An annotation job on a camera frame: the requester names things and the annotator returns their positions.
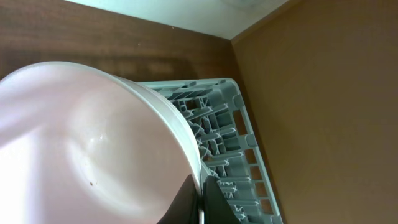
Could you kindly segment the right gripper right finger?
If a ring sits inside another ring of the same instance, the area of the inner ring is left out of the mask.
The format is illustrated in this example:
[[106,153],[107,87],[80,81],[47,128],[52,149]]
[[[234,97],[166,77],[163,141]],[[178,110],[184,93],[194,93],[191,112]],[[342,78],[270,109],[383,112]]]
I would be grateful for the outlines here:
[[203,185],[205,224],[240,224],[223,195],[217,178],[208,176]]

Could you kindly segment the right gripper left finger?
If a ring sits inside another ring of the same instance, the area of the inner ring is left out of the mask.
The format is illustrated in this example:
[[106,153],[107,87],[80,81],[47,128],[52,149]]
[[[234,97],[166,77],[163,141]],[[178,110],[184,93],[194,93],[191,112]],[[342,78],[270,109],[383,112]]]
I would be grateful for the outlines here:
[[199,195],[191,175],[187,176],[157,224],[199,224]]

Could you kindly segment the pink bowl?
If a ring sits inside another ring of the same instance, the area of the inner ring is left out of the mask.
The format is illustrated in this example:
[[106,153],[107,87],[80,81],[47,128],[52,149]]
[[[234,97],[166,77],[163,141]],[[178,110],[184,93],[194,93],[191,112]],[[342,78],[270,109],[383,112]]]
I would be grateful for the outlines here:
[[157,223],[184,182],[197,142],[160,93],[69,62],[1,80],[2,223]]

